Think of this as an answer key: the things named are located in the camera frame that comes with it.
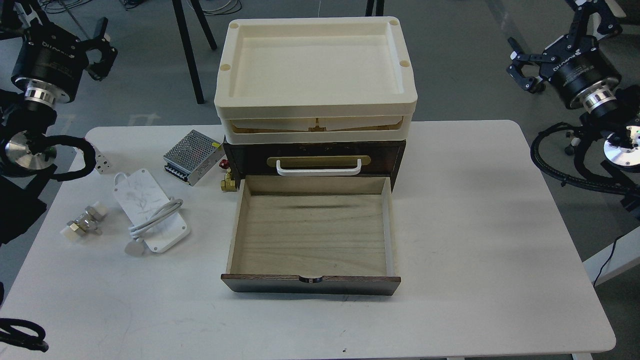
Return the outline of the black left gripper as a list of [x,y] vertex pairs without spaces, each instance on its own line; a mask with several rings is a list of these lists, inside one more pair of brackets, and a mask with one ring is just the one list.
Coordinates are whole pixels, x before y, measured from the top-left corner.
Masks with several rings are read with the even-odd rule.
[[[108,18],[99,18],[93,38],[81,41],[53,23],[30,25],[23,31],[11,81],[23,91],[26,101],[73,102],[85,69],[93,80],[102,81],[114,66],[118,50],[105,37],[107,26]],[[101,58],[89,64],[86,52],[91,50],[100,51]]]

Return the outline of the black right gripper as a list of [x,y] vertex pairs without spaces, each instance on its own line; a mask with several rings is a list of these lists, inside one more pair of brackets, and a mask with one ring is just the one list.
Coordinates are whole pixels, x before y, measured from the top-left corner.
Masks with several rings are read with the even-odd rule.
[[[583,96],[580,93],[585,89],[601,84],[612,89],[622,79],[617,69],[599,50],[598,41],[592,35],[580,37],[578,43],[570,48],[569,37],[562,35],[547,45],[544,54],[526,54],[513,37],[509,37],[507,42],[512,48],[512,64],[506,68],[506,72],[518,86],[523,91],[535,94],[546,89],[544,80],[547,80],[570,110],[581,106]],[[533,64],[542,64],[541,77],[523,74],[523,67]]]

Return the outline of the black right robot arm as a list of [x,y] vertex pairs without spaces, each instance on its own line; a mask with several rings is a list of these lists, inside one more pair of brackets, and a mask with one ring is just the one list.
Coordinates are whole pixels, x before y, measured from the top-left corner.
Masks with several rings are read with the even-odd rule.
[[[621,195],[623,207],[639,216],[639,185],[626,173],[639,171],[639,87],[619,89],[621,75],[599,50],[599,38],[622,32],[604,0],[569,0],[573,22],[567,34],[541,54],[526,54],[514,38],[507,73],[521,89],[534,94],[548,82],[569,110],[584,109],[580,126],[560,122],[542,130],[530,146],[535,166],[563,185]],[[579,177],[545,162],[540,144],[549,135],[571,132],[565,148]]]

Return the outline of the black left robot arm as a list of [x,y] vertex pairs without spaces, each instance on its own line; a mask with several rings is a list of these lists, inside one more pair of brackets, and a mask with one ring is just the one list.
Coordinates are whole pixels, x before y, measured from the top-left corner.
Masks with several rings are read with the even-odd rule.
[[1,39],[21,38],[11,75],[18,92],[1,91],[0,240],[24,234],[46,211],[39,199],[50,180],[68,182],[89,175],[96,151],[82,137],[47,136],[57,120],[57,102],[70,103],[84,72],[96,81],[108,76],[118,55],[100,18],[94,36],[80,39],[52,22],[36,0],[1,2]]

